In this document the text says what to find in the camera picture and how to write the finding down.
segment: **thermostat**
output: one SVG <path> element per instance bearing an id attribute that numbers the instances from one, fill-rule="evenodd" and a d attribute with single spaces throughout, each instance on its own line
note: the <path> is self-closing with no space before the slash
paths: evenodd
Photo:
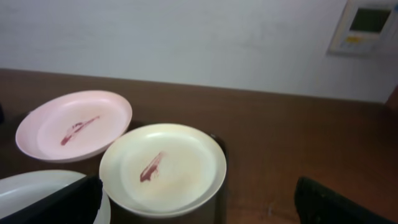
<path id="1" fill-rule="evenodd" d="M 398 1 L 348 0 L 329 51 L 398 55 Z"/>

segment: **wooden table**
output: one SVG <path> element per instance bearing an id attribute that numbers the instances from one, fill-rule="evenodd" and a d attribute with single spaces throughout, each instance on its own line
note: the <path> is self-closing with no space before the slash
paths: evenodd
<path id="1" fill-rule="evenodd" d="M 0 70 L 7 120 L 80 90 L 119 93 L 134 120 L 215 133 L 229 152 L 226 203 L 216 212 L 206 205 L 184 217 L 148 220 L 112 204 L 112 223 L 298 223 L 293 196 L 302 175 L 398 222 L 398 122 L 381 104 Z M 0 138 L 0 178 L 42 169 L 98 172 L 101 155 L 70 164 L 31 159 L 10 130 Z"/>

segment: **digital display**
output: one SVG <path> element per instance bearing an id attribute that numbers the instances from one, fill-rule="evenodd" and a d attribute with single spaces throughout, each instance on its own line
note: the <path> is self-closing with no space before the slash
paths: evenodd
<path id="1" fill-rule="evenodd" d="M 349 28 L 352 31 L 380 33 L 391 11 L 385 9 L 359 8 Z"/>

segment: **cream plate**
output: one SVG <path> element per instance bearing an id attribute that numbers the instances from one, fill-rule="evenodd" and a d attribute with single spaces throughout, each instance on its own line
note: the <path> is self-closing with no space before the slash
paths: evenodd
<path id="1" fill-rule="evenodd" d="M 122 96 L 81 91 L 33 110 L 19 125 L 16 143 L 30 157 L 74 162 L 108 148 L 129 126 L 132 110 Z"/>
<path id="2" fill-rule="evenodd" d="M 28 207 L 84 176 L 84 174 L 67 170 L 43 170 L 1 179 L 0 218 Z M 110 221 L 111 206 L 103 190 L 101 207 L 94 224 L 109 224 Z"/>
<path id="3" fill-rule="evenodd" d="M 221 187 L 226 159 L 209 135 L 179 124 L 153 124 L 116 140 L 105 152 L 99 176 L 109 197 L 152 218 L 183 215 Z"/>

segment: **red sauce stain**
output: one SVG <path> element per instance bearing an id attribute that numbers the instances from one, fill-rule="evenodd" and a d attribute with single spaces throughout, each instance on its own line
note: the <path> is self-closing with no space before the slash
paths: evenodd
<path id="1" fill-rule="evenodd" d="M 70 141 L 72 138 L 76 137 L 76 135 L 83 130 L 85 127 L 87 127 L 89 124 L 91 124 L 93 121 L 96 119 L 99 119 L 100 116 L 96 116 L 95 118 L 92 118 L 88 121 L 85 122 L 79 122 L 74 124 L 71 128 L 68 129 L 67 135 L 62 139 L 61 141 L 61 146 L 64 146 Z"/>
<path id="2" fill-rule="evenodd" d="M 161 160 L 163 159 L 165 153 L 160 152 L 153 160 L 150 162 L 150 164 L 142 171 L 141 175 L 139 176 L 139 180 L 141 182 L 144 182 L 145 180 L 150 181 L 150 177 L 152 173 L 158 172 L 157 167 Z"/>

